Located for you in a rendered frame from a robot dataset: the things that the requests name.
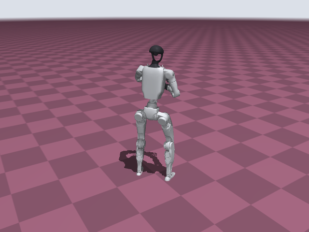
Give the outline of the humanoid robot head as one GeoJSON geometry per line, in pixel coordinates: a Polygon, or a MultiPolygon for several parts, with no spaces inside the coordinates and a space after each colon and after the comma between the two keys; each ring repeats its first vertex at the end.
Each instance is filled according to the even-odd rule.
{"type": "Polygon", "coordinates": [[[149,52],[152,54],[152,64],[149,65],[148,67],[152,67],[152,68],[160,68],[160,66],[158,65],[158,63],[162,60],[162,57],[163,57],[163,53],[164,53],[164,50],[162,47],[158,46],[158,45],[153,45],[149,52]],[[158,54],[161,54],[161,58],[160,60],[156,61],[155,58],[154,58],[154,55],[157,56],[158,54]]]}

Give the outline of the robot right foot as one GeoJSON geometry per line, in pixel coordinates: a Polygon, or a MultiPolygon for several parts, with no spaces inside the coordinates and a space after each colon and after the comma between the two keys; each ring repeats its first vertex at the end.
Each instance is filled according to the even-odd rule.
{"type": "Polygon", "coordinates": [[[173,178],[173,176],[175,175],[175,173],[174,172],[171,172],[171,174],[172,174],[172,176],[171,177],[169,177],[169,175],[168,176],[166,176],[165,177],[165,181],[169,181],[170,179],[172,179],[173,178]]]}

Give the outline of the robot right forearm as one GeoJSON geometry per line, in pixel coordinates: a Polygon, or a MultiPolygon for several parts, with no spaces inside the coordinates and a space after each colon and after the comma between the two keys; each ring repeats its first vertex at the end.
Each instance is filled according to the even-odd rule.
{"type": "MultiPolygon", "coordinates": [[[[167,86],[167,90],[168,90],[170,93],[172,92],[172,89],[171,89],[170,86],[167,86]]],[[[179,91],[179,93],[180,93],[180,91],[179,91]]]]}

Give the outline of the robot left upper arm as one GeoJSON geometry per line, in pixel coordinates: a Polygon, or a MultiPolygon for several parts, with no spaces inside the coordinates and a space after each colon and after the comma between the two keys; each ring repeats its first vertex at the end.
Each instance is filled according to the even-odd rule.
{"type": "Polygon", "coordinates": [[[136,70],[135,79],[137,82],[142,82],[142,69],[144,66],[140,65],[136,70]]]}

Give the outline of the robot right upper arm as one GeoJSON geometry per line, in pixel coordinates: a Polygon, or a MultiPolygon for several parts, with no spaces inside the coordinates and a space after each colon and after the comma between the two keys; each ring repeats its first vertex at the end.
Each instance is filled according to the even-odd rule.
{"type": "Polygon", "coordinates": [[[174,71],[169,70],[169,69],[164,69],[164,76],[165,76],[166,79],[168,79],[168,82],[169,82],[170,87],[172,89],[172,92],[171,92],[172,96],[174,98],[180,96],[174,71]]]}

